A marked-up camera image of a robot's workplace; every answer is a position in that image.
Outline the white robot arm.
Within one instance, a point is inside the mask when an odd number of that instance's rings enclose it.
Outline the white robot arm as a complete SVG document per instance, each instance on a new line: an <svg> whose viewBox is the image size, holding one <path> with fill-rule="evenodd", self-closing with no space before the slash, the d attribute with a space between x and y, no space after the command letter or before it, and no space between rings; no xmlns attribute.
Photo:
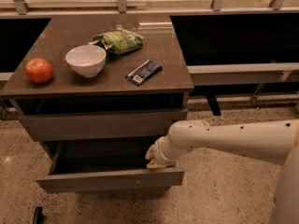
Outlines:
<svg viewBox="0 0 299 224"><path fill-rule="evenodd" d="M208 147L282 165L269 224L299 224L299 120L211 126L204 120L174 123L146 153L147 167L164 168Z"/></svg>

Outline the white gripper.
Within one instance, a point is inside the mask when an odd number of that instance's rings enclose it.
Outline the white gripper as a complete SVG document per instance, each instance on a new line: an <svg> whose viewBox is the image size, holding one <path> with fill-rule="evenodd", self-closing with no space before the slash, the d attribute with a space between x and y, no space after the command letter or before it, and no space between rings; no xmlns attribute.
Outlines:
<svg viewBox="0 0 299 224"><path fill-rule="evenodd" d="M178 159L178 152L169 138L163 136L156 140L153 146L149 147L145 159L148 161L151 160L147 164L148 169L160 169L173 165Z"/></svg>

